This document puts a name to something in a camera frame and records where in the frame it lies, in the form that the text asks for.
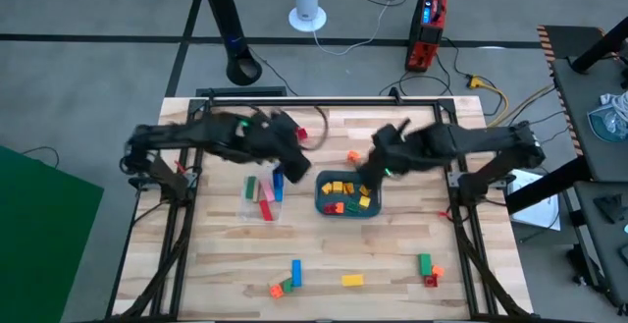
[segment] yellow block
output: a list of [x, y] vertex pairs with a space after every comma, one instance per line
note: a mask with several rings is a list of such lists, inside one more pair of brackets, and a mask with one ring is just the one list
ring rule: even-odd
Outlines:
[[360, 206], [363, 208], [367, 208], [369, 207], [369, 204], [371, 203], [371, 198], [368, 196], [362, 196], [360, 197]]
[[360, 192], [362, 193], [362, 195], [368, 195], [371, 191], [369, 189], [366, 189], [366, 187], [362, 185], [362, 187], [360, 187]]
[[342, 285], [344, 287], [362, 286], [364, 285], [364, 276], [362, 274], [342, 275]]
[[324, 195], [329, 194], [329, 193], [330, 193], [330, 191], [332, 191], [332, 184], [329, 184], [329, 183], [325, 184], [325, 185], [321, 188], [321, 190], [323, 191], [323, 194], [324, 194]]
[[342, 182], [334, 182], [333, 190], [334, 192], [342, 192]]
[[353, 194], [353, 184], [352, 183], [344, 184], [344, 193], [345, 194]]

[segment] red device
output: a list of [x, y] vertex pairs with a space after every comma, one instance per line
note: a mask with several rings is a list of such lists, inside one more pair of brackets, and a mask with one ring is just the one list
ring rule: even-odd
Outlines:
[[419, 0], [412, 17], [405, 69], [425, 72], [439, 49], [445, 28], [447, 0]]

